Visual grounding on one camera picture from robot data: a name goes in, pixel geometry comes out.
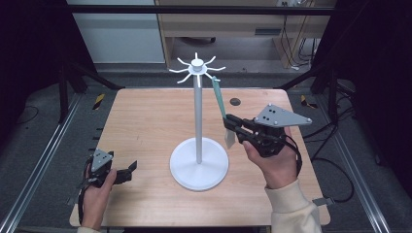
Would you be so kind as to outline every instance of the sleeve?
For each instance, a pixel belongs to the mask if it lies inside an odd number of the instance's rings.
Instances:
[[[272,205],[273,233],[322,232],[319,209],[304,197],[299,181],[265,191]]]
[[[95,231],[87,227],[79,227],[77,233],[100,233],[100,231]]]

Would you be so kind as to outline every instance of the white mug tree stand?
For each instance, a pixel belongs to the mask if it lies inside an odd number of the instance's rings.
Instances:
[[[225,177],[228,170],[228,157],[224,148],[216,141],[202,137],[202,76],[206,75],[213,79],[207,71],[221,71],[220,69],[208,68],[216,57],[210,61],[203,62],[197,58],[190,64],[178,60],[188,65],[184,70],[170,70],[174,73],[189,72],[189,74],[178,83],[185,82],[193,76],[194,89],[194,117],[195,117],[195,137],[187,139],[179,144],[170,157],[170,171],[173,178],[181,186],[192,191],[205,191],[218,185]]]

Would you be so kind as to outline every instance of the hand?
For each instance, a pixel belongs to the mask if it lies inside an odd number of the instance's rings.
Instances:
[[[109,193],[116,180],[117,171],[112,169],[107,175],[105,182],[99,188],[91,185],[85,192],[83,203],[84,216],[82,226],[99,231],[103,215],[109,200]]]
[[[285,133],[290,136],[291,130],[285,127]],[[243,142],[243,147],[248,158],[262,171],[269,188],[281,188],[296,181],[296,153],[288,146],[284,146],[277,155],[270,157],[261,157],[248,141]]]

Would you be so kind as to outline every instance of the wooden tabletop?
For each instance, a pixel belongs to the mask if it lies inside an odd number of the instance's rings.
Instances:
[[[279,89],[222,89],[227,114],[256,117],[268,103],[291,111],[288,95]],[[239,106],[229,101],[238,98]],[[122,89],[107,119],[98,147],[114,151],[113,168],[124,169],[137,160],[131,182],[114,185],[103,226],[264,226],[270,225],[271,206],[265,180],[239,143],[227,149],[222,115],[213,89],[203,89],[203,137],[220,143],[229,168],[223,181],[207,191],[190,191],[172,177],[170,155],[193,138],[193,89]],[[299,175],[309,200],[322,197],[299,128],[291,127],[303,157]],[[328,224],[326,207],[321,224]],[[78,226],[77,206],[70,223]]]

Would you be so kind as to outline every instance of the white round base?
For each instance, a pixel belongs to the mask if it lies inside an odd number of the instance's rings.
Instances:
[[[187,139],[173,150],[170,171],[175,180],[192,191],[204,191],[218,185],[227,173],[229,160],[217,142],[202,138],[202,162],[196,162],[196,140]]]

